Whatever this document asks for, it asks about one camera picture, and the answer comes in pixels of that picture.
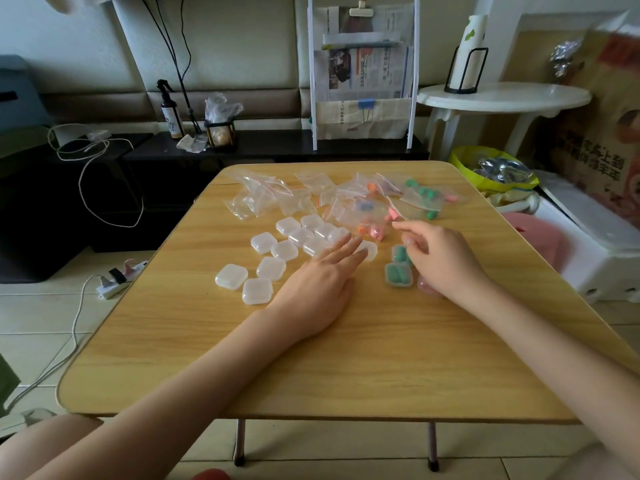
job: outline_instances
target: styrofoam box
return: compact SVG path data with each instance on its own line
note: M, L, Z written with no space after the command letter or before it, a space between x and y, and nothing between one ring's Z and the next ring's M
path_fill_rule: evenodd
M561 274L587 303L640 303L640 242L637 250L608 249L545 199L540 199L540 207L533 215L558 227L569 241Z

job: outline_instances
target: small pen holder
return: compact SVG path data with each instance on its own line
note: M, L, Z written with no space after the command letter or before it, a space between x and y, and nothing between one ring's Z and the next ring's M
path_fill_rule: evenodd
M233 121L204 124L209 144L214 150L234 148L237 144L236 126Z
M478 84L480 83L480 78L482 77L482 72L484 71L484 64L486 63L486 57L487 55L489 55L489 48L488 47L478 47L478 48L474 48L473 50L469 51L469 54L467 56L467 60L465 62L465 69L462 72L462 77L460 78L460 85L457 88L452 88L450 87L450 83L451 83L451 76L453 74L453 66L456 63L456 56L458 55L458 50L460 49L460 46L456 47L456 51L453 53L453 58L451 60L451 66L449 67L449 75L447 76L447 82L444 85L444 91L446 93L452 93L452 94L474 94L478 91ZM465 76L467 75L467 71L469 69L469 62L471 61L471 56L473 55L474 52L484 52L484 58L482 61L482 66L480 67L480 71L478 71L478 77L476 79L476 83L473 85L473 87L471 88L462 88L462 86L465 83Z

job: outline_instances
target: magazine rack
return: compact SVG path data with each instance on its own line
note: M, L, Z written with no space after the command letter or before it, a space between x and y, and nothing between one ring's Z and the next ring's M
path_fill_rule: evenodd
M311 125L313 131L313 145L314 151L317 150L317 140L319 139L316 113L318 106L320 106L320 112L334 111L335 105L340 105L340 101L331 102L316 102L316 71L315 71L315 51L314 51L314 3L313 0L308 0L307 8L307 30L308 30L308 53L309 53L309 75L310 75L310 95L311 95ZM363 43L360 47L367 47L366 43ZM393 104L392 101L396 101L400 107L404 106L406 100L408 106L408 131L406 133L406 147L410 150L412 147L413 125L415 120L415 104L417 101L418 92L418 67L420 58L420 0L413 1L413 77L412 87L409 94L404 98L398 99L362 99L358 100L358 109L362 110L363 122L369 116L371 109L375 104L389 105Z

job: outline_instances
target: power strip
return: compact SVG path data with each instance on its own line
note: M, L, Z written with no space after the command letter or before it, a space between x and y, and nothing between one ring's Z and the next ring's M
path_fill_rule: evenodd
M126 262L124 263L124 270L121 272L117 268L114 268L110 271L113 279L105 278L104 276L100 277L100 286L95 290L98 291L98 298L101 299L109 299L122 290L128 288L137 277L139 277L140 273L147 267L149 261L142 261L135 266L130 266Z

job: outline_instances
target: cardboard box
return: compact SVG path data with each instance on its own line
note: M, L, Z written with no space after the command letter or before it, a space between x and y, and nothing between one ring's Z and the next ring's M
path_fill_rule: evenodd
M588 32L566 84L593 100L559 118L555 171L640 229L640 38Z

